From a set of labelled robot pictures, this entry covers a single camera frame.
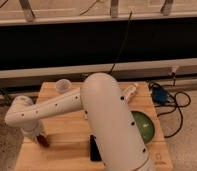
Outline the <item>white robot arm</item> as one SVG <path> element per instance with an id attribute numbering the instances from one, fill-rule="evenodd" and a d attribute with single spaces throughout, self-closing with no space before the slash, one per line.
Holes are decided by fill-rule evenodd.
<path id="1" fill-rule="evenodd" d="M 42 118 L 79 110 L 87 115 L 105 171 L 156 171 L 126 96 L 106 73 L 92 74 L 79 88 L 38 104 L 18 96 L 5 123 L 37 136 Z"/>

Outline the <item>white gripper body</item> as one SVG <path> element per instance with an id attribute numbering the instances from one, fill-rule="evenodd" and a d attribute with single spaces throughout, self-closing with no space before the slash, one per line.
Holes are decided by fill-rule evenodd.
<path id="1" fill-rule="evenodd" d="M 40 120 L 28 122 L 23 128 L 23 134 L 31 141 L 42 144 L 46 137 L 43 123 Z"/>

